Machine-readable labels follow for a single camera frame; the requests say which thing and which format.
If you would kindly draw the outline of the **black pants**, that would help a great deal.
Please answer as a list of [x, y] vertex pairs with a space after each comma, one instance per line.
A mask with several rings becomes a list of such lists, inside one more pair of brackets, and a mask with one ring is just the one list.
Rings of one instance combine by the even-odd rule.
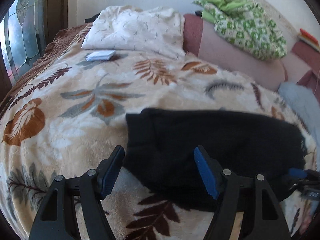
[[237, 175], [264, 175], [278, 200], [292, 193], [284, 181], [289, 169], [305, 165], [299, 128], [265, 115], [148, 108], [127, 114], [126, 123], [124, 167], [152, 193], [184, 209], [213, 212], [217, 206], [196, 166], [197, 146]]

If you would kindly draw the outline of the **light blue folded cloth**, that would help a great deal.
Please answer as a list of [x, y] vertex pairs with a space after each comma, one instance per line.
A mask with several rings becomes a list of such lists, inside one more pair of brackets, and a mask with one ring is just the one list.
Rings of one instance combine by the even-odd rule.
[[319, 103], [312, 90], [291, 82], [281, 83], [278, 93], [303, 120], [316, 143], [316, 170], [319, 171]]

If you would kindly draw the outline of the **leaf pattern fleece blanket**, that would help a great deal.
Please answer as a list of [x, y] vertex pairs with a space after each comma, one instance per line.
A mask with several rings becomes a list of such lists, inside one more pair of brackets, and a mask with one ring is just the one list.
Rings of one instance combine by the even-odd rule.
[[[303, 168], [316, 167], [316, 142], [276, 93], [244, 74], [187, 55], [120, 51], [120, 59], [85, 63], [81, 48], [91, 25], [66, 31], [74, 38], [59, 57], [44, 59], [16, 85], [1, 117], [1, 211], [20, 239], [28, 239], [36, 211], [54, 177], [74, 177], [97, 166], [117, 145], [127, 147], [125, 115], [147, 108], [236, 111], [283, 120], [305, 140]], [[157, 199], [124, 169], [115, 194], [103, 201], [117, 239], [200, 239], [213, 213]]]

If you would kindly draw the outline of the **pink padded headboard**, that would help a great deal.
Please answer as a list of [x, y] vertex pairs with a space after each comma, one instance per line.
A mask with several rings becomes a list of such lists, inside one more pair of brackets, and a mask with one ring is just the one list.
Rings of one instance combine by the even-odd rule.
[[319, 52], [303, 41], [279, 60], [260, 61], [219, 37], [212, 24], [193, 14], [184, 15], [185, 51], [229, 71], [242, 72], [261, 86], [278, 90], [293, 82], [312, 90], [319, 99]]

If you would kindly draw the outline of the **red yellow books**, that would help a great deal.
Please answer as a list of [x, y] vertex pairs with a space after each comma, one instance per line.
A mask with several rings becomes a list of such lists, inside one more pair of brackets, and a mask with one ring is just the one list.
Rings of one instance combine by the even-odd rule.
[[313, 49], [316, 51], [320, 52], [320, 47], [319, 47], [319, 41], [317, 38], [312, 36], [310, 33], [308, 33], [306, 30], [300, 28], [300, 33], [298, 34], [298, 38], [311, 46]]

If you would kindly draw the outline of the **green white patterned quilt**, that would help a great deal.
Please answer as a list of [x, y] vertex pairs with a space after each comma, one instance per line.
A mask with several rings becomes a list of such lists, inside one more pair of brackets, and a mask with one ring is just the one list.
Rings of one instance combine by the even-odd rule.
[[202, 19], [228, 43], [261, 61], [281, 59], [287, 54], [283, 32], [264, 8], [253, 0], [195, 0]]

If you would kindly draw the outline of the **small white paper packet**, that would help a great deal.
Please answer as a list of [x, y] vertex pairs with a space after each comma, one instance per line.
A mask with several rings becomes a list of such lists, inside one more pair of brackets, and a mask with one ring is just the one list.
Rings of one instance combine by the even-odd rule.
[[86, 56], [86, 61], [108, 61], [116, 54], [115, 50], [100, 50]]

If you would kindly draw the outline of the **stained glass window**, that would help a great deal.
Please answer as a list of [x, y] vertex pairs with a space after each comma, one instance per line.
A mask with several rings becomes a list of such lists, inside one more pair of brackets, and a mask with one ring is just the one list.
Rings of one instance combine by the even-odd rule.
[[14, 0], [1, 20], [2, 56], [12, 85], [44, 54], [43, 4], [44, 0]]

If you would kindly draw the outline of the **white patterned pillow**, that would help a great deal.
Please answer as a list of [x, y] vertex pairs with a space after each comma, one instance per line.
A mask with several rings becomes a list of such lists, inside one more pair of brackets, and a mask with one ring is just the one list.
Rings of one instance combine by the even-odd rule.
[[109, 6], [93, 22], [82, 49], [146, 51], [180, 59], [185, 57], [183, 31], [184, 17], [172, 8]]

